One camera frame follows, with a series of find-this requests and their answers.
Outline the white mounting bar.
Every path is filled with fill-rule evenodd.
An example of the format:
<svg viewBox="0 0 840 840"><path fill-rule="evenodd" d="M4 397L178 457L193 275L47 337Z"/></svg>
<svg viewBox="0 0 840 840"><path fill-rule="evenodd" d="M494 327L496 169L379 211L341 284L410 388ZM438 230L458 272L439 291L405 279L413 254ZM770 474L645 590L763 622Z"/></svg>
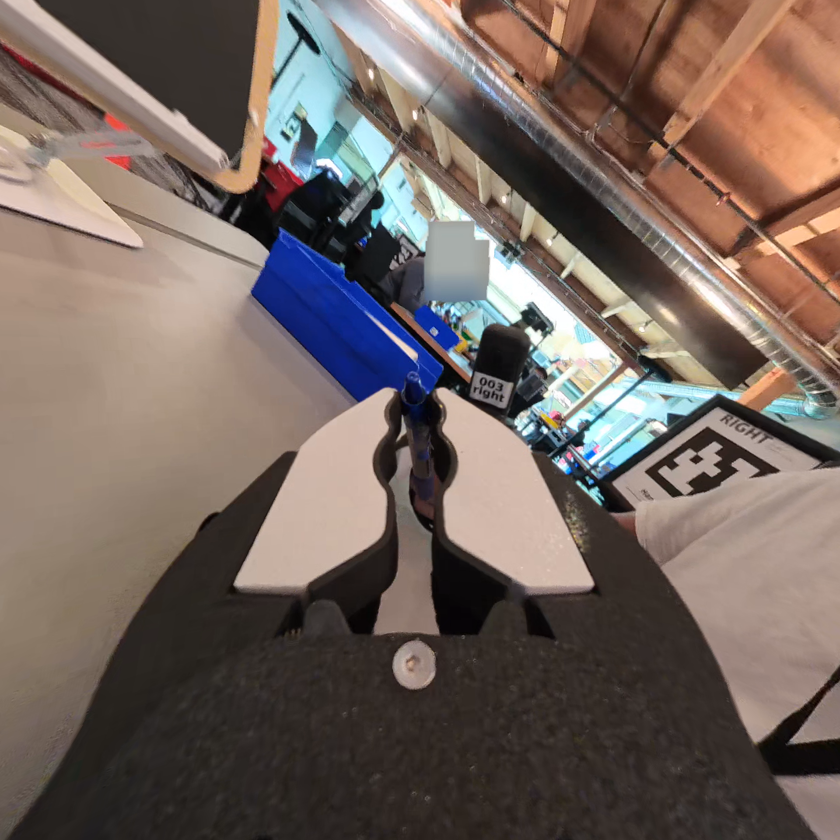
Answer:
<svg viewBox="0 0 840 840"><path fill-rule="evenodd" d="M223 149L186 116L167 108L36 2L2 1L1 33L17 53L196 172L215 178L229 169Z"/></svg>

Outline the blue pen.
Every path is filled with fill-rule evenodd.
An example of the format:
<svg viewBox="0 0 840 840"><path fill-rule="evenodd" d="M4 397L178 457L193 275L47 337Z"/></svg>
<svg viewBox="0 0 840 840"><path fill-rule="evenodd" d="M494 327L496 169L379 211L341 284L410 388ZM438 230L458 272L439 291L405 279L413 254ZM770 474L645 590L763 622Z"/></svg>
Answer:
<svg viewBox="0 0 840 840"><path fill-rule="evenodd" d="M401 391L406 445L411 456L408 496L416 518L428 531L434 529L436 475L427 415L427 393L418 372L406 374Z"/></svg>

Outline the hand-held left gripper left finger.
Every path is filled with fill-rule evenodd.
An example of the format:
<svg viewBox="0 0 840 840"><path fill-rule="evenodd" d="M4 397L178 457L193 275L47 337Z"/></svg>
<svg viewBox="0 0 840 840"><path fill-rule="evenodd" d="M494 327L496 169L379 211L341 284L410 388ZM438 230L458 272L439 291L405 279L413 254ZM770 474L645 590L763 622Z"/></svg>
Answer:
<svg viewBox="0 0 840 840"><path fill-rule="evenodd" d="M390 481L402 426L386 387L321 427L297 451L236 578L249 595L314 595L395 526Z"/></svg>

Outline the black floor lamp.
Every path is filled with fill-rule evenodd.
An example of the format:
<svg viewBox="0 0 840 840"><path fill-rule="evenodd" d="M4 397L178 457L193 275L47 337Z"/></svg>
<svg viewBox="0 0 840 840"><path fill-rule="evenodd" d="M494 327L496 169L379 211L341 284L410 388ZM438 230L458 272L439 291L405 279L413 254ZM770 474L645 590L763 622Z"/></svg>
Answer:
<svg viewBox="0 0 840 840"><path fill-rule="evenodd" d="M295 38L291 43L289 50L282 57L282 61L273 70L269 95L272 95L277 89L279 80L286 73L289 64L292 63L301 49L305 49L309 54L315 57L320 57L322 53L319 42L314 37L313 33L309 30L301 17L291 10L284 12L281 17L280 35L288 33L294 34Z"/></svg>

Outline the person in white shirt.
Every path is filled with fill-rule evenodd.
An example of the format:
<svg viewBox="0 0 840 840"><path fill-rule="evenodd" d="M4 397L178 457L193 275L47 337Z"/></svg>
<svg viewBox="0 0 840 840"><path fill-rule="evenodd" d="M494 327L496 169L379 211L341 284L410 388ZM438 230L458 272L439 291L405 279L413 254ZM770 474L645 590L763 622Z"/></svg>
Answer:
<svg viewBox="0 0 840 840"><path fill-rule="evenodd" d="M750 739L839 837L839 469L639 505L637 539L704 634Z"/></svg>

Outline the wooden background table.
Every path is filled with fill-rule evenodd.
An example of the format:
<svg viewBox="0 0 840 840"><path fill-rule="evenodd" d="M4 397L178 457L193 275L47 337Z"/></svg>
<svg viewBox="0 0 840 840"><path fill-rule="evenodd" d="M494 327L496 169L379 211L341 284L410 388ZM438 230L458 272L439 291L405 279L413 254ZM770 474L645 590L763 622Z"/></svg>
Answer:
<svg viewBox="0 0 840 840"><path fill-rule="evenodd" d="M439 342L424 330L422 325L417 323L411 312L395 302L390 305L389 309L392 315L444 366L443 373L438 378L437 386L457 392L464 391L471 381L471 369L457 362L452 353L445 350Z"/></svg>

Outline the blue storage bin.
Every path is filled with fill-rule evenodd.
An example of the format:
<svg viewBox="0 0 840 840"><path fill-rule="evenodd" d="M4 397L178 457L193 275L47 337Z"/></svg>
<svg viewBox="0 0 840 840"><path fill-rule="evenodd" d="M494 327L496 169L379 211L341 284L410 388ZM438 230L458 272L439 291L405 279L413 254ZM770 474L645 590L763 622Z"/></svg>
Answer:
<svg viewBox="0 0 840 840"><path fill-rule="evenodd" d="M401 391L416 371L431 392L443 365L343 269L279 231L252 296L356 401L391 387ZM386 312L420 350L419 366L389 341L362 308Z"/></svg>

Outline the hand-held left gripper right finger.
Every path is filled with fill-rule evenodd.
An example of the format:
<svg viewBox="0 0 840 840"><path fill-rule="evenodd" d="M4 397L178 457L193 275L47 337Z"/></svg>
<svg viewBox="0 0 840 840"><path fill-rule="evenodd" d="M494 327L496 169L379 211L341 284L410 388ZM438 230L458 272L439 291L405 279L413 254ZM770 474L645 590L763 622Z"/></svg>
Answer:
<svg viewBox="0 0 840 840"><path fill-rule="evenodd" d="M531 450L502 422L436 391L452 471L440 536L519 595L589 594L595 583Z"/></svg>

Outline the framed marker sign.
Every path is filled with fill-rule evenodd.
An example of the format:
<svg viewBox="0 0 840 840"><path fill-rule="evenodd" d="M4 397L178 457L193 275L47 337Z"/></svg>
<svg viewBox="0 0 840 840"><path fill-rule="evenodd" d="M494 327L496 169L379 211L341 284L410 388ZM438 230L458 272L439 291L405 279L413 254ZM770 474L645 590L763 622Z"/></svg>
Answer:
<svg viewBox="0 0 840 840"><path fill-rule="evenodd" d="M837 465L838 458L837 434L827 444L792 419L781 421L714 395L622 463L610 458L614 467L600 479L598 492L607 510L633 511L647 501Z"/></svg>

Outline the small blue bin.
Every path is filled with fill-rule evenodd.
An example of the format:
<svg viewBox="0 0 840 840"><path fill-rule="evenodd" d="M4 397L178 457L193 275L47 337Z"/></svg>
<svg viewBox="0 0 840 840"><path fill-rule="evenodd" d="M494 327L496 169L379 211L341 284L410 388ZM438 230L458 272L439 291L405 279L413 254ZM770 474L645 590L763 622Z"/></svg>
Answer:
<svg viewBox="0 0 840 840"><path fill-rule="evenodd" d="M413 314L415 323L445 351L452 350L461 342L460 335L429 306L422 306Z"/></svg>

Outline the silver ventilation duct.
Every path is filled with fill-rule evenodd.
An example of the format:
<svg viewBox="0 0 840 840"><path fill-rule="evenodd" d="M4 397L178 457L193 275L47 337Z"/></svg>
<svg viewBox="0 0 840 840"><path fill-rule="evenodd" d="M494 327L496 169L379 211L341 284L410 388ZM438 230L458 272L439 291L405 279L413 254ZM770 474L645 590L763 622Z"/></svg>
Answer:
<svg viewBox="0 0 840 840"><path fill-rule="evenodd" d="M608 153L557 114L442 2L317 2L323 13L720 383L766 362L813 417L838 411L838 363L749 288Z"/></svg>

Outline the black office chair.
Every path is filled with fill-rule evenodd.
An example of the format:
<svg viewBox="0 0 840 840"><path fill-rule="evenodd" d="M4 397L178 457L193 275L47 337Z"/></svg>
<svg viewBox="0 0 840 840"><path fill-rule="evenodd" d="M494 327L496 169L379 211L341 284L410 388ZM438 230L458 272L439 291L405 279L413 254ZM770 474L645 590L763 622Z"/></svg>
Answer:
<svg viewBox="0 0 840 840"><path fill-rule="evenodd" d="M336 174L322 170L284 200L276 215L276 230L288 233L319 253L353 197Z"/></svg>

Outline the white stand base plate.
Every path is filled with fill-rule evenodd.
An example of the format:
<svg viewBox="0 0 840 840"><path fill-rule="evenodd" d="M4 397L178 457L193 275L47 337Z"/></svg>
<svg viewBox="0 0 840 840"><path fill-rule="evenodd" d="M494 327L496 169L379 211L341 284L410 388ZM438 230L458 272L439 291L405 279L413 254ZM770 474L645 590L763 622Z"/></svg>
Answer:
<svg viewBox="0 0 840 840"><path fill-rule="evenodd" d="M29 142L1 128L1 207L130 249L142 238L65 163L28 163Z"/></svg>

